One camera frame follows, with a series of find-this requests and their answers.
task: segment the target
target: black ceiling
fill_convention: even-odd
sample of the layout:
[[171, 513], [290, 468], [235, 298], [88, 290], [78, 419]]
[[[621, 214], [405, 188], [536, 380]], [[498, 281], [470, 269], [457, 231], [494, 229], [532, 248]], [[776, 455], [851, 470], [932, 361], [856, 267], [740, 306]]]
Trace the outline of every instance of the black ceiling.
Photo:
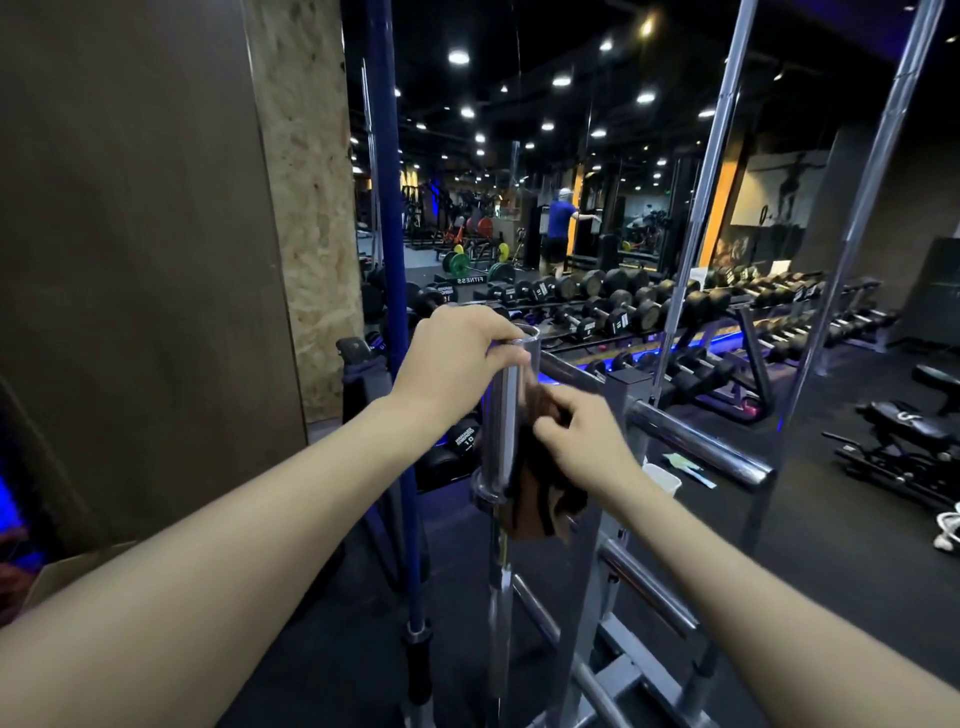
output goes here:
[[[404, 162], [432, 172], [504, 169], [512, 140], [536, 145], [522, 149], [525, 172], [568, 167], [591, 156], [597, 163], [624, 160], [639, 167], [654, 156], [693, 150], [709, 131], [709, 120], [697, 114], [716, 101], [737, 6], [731, 0], [644, 7], [588, 0], [558, 11], [547, 0], [396, 0]], [[826, 12], [817, 13], [819, 6]], [[851, 21], [858, 9], [874, 21], [868, 34]], [[344, 3], [343, 14], [351, 125], [362, 137], [364, 4]], [[641, 37], [648, 18], [653, 33]], [[785, 148], [829, 145], [844, 119], [876, 117], [909, 22], [899, 0], [761, 0], [741, 78], [738, 122]], [[945, 18], [942, 30], [949, 32], [952, 23]], [[602, 53], [606, 38], [613, 49]], [[939, 46], [936, 53], [943, 56]], [[448, 62], [453, 48], [469, 52], [469, 65]], [[551, 81], [561, 72], [572, 83], [555, 88]], [[648, 89], [656, 101], [639, 105], [638, 93]], [[476, 111], [474, 119], [460, 115], [463, 105]], [[540, 129], [544, 119], [555, 123], [553, 132]], [[588, 136], [588, 121], [591, 130], [603, 128], [607, 135]], [[426, 130], [417, 129], [418, 123]], [[487, 138], [482, 145], [473, 140], [478, 132]], [[363, 166], [362, 143], [358, 156]]]

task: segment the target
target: blue shirt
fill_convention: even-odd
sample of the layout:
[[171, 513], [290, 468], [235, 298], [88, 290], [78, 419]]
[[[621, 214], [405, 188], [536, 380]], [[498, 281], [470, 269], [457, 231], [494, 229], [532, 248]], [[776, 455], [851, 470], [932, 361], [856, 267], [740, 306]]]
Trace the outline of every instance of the blue shirt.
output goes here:
[[570, 217], [577, 208], [566, 200], [556, 200], [550, 203], [550, 218], [546, 226], [547, 237], [563, 237], [570, 225]]

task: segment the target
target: wall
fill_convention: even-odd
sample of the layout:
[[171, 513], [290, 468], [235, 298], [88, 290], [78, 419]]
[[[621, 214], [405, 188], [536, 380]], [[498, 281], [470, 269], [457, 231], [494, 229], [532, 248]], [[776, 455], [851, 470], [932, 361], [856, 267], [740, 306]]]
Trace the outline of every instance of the wall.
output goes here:
[[347, 79], [336, 0], [246, 0], [307, 422], [340, 417], [337, 339], [363, 330]]
[[926, 111], [908, 117], [852, 269], [883, 280], [877, 299], [894, 308], [906, 302], [933, 239], [953, 235], [960, 218], [960, 133], [948, 113], [942, 127]]
[[144, 538], [305, 443], [241, 9], [7, 2], [0, 69], [2, 400]]
[[874, 128], [864, 124], [843, 126], [833, 138], [804, 242], [793, 259], [794, 270], [826, 271], [836, 265], [840, 239], [873, 139]]

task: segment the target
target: weight plate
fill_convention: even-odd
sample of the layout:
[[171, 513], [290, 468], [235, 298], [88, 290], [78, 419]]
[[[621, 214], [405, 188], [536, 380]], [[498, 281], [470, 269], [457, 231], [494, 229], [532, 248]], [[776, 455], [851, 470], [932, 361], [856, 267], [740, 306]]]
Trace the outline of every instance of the weight plate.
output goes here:
[[470, 259], [462, 253], [454, 253], [449, 260], [449, 267], [444, 269], [455, 279], [461, 279], [467, 275], [470, 269]]

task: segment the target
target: brown towel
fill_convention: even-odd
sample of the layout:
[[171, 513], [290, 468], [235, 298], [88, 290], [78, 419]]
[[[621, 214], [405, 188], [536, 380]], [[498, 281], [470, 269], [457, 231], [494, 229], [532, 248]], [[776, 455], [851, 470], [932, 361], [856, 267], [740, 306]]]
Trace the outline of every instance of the brown towel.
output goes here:
[[500, 507], [500, 525], [517, 541], [550, 536], [567, 541], [567, 516], [576, 516], [587, 507], [587, 493], [561, 472], [550, 451], [534, 435], [533, 422], [547, 416], [568, 426], [570, 414], [560, 411], [547, 397], [531, 399], [535, 400], [528, 409], [532, 420], [519, 429], [516, 461], [506, 491], [509, 501]]

